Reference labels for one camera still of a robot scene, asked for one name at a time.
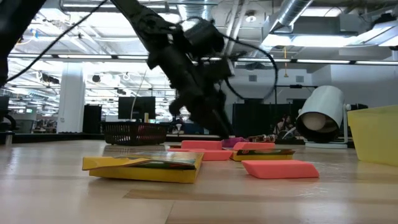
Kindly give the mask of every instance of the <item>lamp shade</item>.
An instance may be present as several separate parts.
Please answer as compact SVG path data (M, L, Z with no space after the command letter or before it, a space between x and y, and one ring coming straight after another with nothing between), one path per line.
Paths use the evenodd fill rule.
M296 128L309 141L326 143L340 133L344 94L334 86L320 86L300 110Z

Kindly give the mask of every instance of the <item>desk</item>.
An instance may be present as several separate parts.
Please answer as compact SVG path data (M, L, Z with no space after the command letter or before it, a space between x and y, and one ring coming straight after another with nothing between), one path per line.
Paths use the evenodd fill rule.
M223 161L204 162L195 184L175 184L89 177L81 158L105 145L0 148L1 223L398 223L398 167L358 162L353 149L291 146L319 179L259 180Z

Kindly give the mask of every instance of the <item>computer monitor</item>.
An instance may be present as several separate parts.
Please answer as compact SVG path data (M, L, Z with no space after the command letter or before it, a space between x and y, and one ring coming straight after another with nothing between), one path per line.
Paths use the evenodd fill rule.
M137 97L131 118L131 107L135 97L119 97L118 119L144 119L145 113L149 113L149 119L156 119L155 97Z

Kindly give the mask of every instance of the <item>column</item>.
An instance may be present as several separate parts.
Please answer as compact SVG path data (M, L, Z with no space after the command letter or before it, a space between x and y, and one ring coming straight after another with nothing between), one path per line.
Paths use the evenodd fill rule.
M83 130L86 79L82 63L63 63L57 132Z

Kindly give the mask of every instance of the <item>white lamp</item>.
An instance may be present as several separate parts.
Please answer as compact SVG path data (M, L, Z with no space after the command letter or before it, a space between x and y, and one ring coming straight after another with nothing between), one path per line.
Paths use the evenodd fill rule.
M308 141L307 147L346 148L348 142L347 111L343 92L334 86L314 90L298 112L297 131ZM344 142L333 142L344 125Z

